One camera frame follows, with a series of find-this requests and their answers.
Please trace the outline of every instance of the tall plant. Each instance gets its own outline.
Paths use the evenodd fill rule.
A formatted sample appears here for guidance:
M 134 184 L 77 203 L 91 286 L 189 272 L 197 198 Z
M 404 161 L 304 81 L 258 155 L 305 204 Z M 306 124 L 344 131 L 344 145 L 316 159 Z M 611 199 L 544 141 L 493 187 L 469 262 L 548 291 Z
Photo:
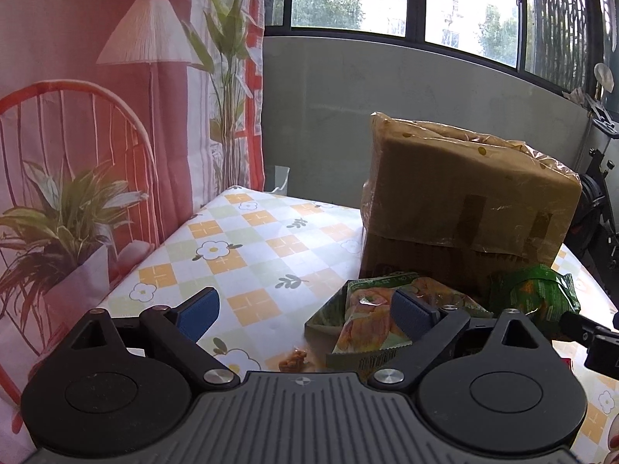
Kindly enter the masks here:
M 0 226 L 10 232 L 0 236 L 0 248 L 17 254 L 0 276 L 0 318 L 19 315 L 15 325 L 31 348 L 26 339 L 30 316 L 43 347 L 46 334 L 52 333 L 50 323 L 46 328 L 43 320 L 45 294 L 104 244 L 115 248 L 114 229 L 128 224 L 128 208 L 148 197 L 129 192 L 124 180 L 111 180 L 110 167 L 106 162 L 70 181 L 63 180 L 61 171 L 57 182 L 39 165 L 24 162 L 41 209 L 14 207 L 0 215 Z
M 210 138 L 222 144 L 222 166 L 215 169 L 219 191 L 239 183 L 241 153 L 234 133 L 243 114 L 245 97 L 251 91 L 241 75 L 242 61 L 250 55 L 245 46 L 247 26 L 243 17 L 243 0 L 210 0 L 209 12 L 203 12 L 210 38 L 219 54 L 213 60 L 207 46 L 191 23 L 183 23 L 185 35 L 200 64 L 195 68 L 209 73 L 217 100 L 217 115 L 209 121 Z

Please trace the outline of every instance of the circular logo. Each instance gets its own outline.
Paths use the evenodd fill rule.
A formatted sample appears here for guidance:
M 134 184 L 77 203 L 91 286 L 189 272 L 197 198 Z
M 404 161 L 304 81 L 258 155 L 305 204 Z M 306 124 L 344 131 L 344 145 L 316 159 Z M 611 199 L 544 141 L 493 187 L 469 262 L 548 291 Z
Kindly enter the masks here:
M 307 384 L 311 383 L 308 377 L 298 377 L 295 379 L 295 384 L 299 386 L 307 386 Z

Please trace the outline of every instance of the triangular cutout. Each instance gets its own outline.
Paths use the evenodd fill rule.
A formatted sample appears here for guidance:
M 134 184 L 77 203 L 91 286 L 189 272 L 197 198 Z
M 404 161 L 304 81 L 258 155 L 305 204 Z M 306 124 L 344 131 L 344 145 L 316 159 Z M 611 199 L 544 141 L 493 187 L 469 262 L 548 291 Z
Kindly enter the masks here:
M 101 324 L 98 321 L 91 321 L 82 333 L 76 338 L 71 346 L 72 349 L 91 349 L 107 345 Z
M 525 349 L 537 349 L 537 343 L 533 337 L 528 334 L 522 322 L 517 319 L 510 321 L 510 324 L 507 326 L 507 332 L 503 337 L 503 345 L 509 347 L 523 347 Z

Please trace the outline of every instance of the green plastic package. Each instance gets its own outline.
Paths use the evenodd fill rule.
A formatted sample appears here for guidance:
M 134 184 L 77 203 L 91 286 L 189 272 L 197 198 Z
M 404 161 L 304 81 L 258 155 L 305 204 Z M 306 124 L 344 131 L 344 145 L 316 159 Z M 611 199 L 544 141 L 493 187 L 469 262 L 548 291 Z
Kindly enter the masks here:
M 559 330 L 564 312 L 580 313 L 572 274 L 561 275 L 546 265 L 524 268 L 490 277 L 491 312 L 518 309 L 548 339 L 571 341 Z

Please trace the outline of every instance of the tablecloth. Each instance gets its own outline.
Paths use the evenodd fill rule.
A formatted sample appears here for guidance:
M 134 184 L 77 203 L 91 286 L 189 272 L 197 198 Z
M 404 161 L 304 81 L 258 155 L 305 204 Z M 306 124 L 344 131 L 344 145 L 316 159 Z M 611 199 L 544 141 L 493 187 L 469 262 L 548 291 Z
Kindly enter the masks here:
M 320 368 L 303 325 L 344 282 L 357 278 L 361 235 L 356 209 L 233 187 L 180 227 L 101 306 L 114 317 L 136 316 L 214 287 L 220 315 L 198 343 L 220 362 L 243 377 L 248 370 L 278 370 L 279 361 L 301 348 Z M 617 310 L 565 246 L 553 268 L 573 275 L 582 314 L 612 328 Z M 554 345 L 572 358 L 589 400 L 573 450 L 583 462 L 603 462 L 619 415 L 618 382 L 584 368 L 582 346 Z

